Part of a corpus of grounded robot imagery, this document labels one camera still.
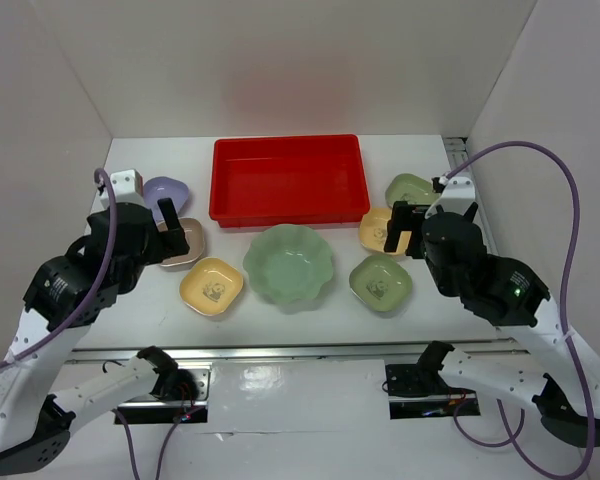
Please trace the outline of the yellow panda plate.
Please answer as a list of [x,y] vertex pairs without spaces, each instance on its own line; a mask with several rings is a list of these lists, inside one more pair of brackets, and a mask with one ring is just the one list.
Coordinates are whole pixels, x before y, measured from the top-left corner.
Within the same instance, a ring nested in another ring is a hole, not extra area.
[[240,294],[243,275],[225,261],[209,257],[198,261],[179,286],[181,300],[204,316],[224,313]]
[[401,233],[395,252],[384,252],[384,245],[387,238],[387,223],[391,218],[391,213],[392,210],[387,207],[371,208],[362,217],[359,224],[359,241],[369,251],[385,253],[389,256],[404,256],[411,238],[410,231]]

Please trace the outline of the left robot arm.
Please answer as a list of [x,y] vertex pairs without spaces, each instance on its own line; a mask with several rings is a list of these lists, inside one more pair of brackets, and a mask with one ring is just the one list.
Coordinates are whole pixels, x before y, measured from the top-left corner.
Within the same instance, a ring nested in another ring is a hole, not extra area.
[[156,346],[80,385],[51,390],[77,343],[135,288],[144,268],[188,253],[172,200],[158,206],[164,227],[134,203],[90,215],[89,234],[36,272],[0,371],[0,477],[41,470],[79,429],[133,398],[194,400],[193,376]]

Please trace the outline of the aluminium rail front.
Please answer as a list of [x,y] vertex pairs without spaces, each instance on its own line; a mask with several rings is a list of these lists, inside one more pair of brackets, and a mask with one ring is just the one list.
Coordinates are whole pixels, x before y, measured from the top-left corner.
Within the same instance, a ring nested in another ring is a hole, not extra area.
[[[163,350],[176,360],[216,361],[216,360],[269,360],[269,359],[323,359],[354,357],[391,357],[419,355],[428,342],[400,342],[377,344],[325,344],[294,346],[255,346],[255,347],[187,347]],[[460,341],[456,347],[472,354],[516,355],[527,354],[513,339]]]

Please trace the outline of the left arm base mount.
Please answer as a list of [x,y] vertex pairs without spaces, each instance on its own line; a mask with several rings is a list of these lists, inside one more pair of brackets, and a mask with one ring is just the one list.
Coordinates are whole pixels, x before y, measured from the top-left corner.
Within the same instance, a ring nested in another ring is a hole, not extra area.
[[133,398],[121,404],[118,411],[130,425],[167,425],[176,419],[183,424],[206,423],[211,368],[195,365],[182,369],[178,375],[167,394]]

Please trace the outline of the green panda plate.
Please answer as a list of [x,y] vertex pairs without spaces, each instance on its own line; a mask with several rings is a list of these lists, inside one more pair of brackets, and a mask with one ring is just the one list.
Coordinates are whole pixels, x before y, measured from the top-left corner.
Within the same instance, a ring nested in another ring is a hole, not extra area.
[[389,313],[401,308],[410,297],[413,280],[391,257],[374,254],[351,271],[349,286],[370,310]]
[[405,201],[409,205],[431,206],[439,194],[433,190],[430,181],[410,173],[397,175],[385,191],[385,200],[389,208],[396,201]]

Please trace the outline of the brown square plate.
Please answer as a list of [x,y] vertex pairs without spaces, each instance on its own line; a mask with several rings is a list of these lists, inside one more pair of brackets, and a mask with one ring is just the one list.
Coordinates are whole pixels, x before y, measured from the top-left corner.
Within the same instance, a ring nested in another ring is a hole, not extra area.
[[176,268],[192,265],[199,260],[205,252],[206,242],[202,224],[194,218],[180,217],[180,225],[185,232],[189,252],[164,260],[160,266],[163,268]]

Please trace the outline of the large green scalloped bowl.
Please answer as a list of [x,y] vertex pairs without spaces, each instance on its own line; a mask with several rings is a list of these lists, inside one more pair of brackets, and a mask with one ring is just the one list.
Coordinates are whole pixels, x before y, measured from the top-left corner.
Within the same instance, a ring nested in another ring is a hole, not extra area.
[[251,288],[277,305],[311,301],[333,278],[333,250],[307,226],[280,224],[252,239],[243,268]]

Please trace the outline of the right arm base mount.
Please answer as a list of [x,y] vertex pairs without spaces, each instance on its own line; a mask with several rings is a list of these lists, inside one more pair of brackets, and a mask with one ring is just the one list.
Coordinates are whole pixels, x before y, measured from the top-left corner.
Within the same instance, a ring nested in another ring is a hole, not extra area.
[[439,375],[416,364],[387,364],[381,385],[388,396],[392,420],[479,416],[480,407],[472,390],[449,387]]

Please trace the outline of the green panda plate front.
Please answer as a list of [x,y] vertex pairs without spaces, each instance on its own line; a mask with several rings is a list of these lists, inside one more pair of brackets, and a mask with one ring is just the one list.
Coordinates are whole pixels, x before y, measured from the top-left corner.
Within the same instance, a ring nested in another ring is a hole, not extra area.
[[351,271],[349,286],[370,310],[389,313],[401,308],[410,297],[413,280],[391,257],[374,254]]

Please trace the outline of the red plastic bin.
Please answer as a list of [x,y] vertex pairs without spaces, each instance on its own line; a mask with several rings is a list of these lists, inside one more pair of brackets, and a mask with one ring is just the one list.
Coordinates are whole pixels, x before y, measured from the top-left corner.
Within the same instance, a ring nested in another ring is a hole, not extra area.
[[353,134],[215,142],[209,216],[222,228],[355,223],[369,209]]

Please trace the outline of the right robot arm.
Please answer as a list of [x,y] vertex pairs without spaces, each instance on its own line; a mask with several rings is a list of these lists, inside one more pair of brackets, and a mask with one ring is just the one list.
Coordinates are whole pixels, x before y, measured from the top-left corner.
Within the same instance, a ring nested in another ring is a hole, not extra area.
[[594,419],[600,447],[600,357],[574,330],[563,330],[559,308],[546,284],[526,264],[487,251],[474,217],[437,206],[397,201],[387,223],[384,250],[396,250],[402,233],[411,237],[406,255],[425,261],[439,293],[513,338],[544,369],[541,374],[473,360],[459,348],[431,342],[417,362],[416,379],[428,392],[446,384],[504,395],[540,414],[542,426],[576,447],[587,444],[587,416]]

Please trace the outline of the green panda plate back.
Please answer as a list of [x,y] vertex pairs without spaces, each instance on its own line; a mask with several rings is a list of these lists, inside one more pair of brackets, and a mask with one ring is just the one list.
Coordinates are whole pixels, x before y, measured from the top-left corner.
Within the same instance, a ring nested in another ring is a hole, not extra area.
[[397,175],[385,191],[385,200],[389,208],[396,201],[405,201],[409,205],[431,206],[439,194],[433,190],[430,181],[410,173]]

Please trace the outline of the purple square plate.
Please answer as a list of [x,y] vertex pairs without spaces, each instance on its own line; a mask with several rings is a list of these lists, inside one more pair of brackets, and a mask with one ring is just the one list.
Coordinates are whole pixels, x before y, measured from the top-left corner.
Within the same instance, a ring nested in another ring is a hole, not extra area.
[[162,222],[164,217],[158,205],[163,198],[170,198],[177,213],[179,213],[189,200],[188,186],[176,179],[159,176],[147,180],[143,185],[143,199],[145,206],[151,210],[156,222]]

